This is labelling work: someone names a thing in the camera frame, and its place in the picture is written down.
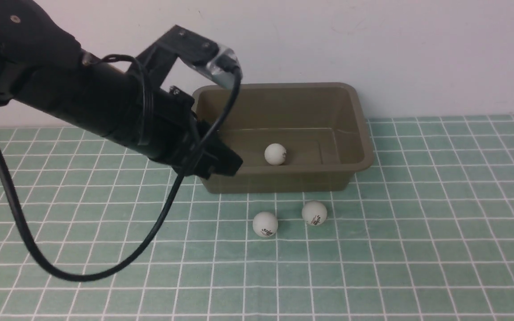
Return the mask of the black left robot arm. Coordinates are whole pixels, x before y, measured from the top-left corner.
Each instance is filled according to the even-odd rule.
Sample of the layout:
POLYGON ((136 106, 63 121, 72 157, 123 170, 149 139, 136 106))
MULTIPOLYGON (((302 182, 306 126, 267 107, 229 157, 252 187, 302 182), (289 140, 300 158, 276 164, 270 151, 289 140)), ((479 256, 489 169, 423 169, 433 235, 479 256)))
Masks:
POLYGON ((35 1, 0 0, 0 107, 17 100, 175 170, 201 146, 186 175, 234 176, 243 160, 216 134, 227 114, 210 124, 192 96, 161 89, 178 59, 231 89, 231 110, 242 73, 224 45, 175 25, 136 57, 99 58, 35 1))

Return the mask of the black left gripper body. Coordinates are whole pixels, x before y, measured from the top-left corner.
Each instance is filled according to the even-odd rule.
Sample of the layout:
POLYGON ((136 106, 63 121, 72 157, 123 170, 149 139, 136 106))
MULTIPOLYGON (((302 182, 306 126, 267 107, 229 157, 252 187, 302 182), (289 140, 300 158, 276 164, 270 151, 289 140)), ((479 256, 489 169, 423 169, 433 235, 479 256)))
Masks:
POLYGON ((134 60, 143 98, 138 144, 156 145, 161 154, 152 160, 186 176, 197 175, 199 155, 213 132, 192 111, 192 96, 176 87, 165 92, 161 85, 178 60, 202 64, 217 51, 217 42, 175 25, 134 60))

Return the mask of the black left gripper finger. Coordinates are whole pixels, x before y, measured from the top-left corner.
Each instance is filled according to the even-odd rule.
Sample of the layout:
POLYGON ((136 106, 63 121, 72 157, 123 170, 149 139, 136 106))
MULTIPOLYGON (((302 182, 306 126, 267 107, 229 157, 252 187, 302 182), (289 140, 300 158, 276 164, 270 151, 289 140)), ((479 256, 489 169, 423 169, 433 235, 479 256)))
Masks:
POLYGON ((199 155, 197 176, 211 177, 213 174, 233 177, 241 168, 243 159, 229 148, 214 133, 208 138, 206 145, 199 155))

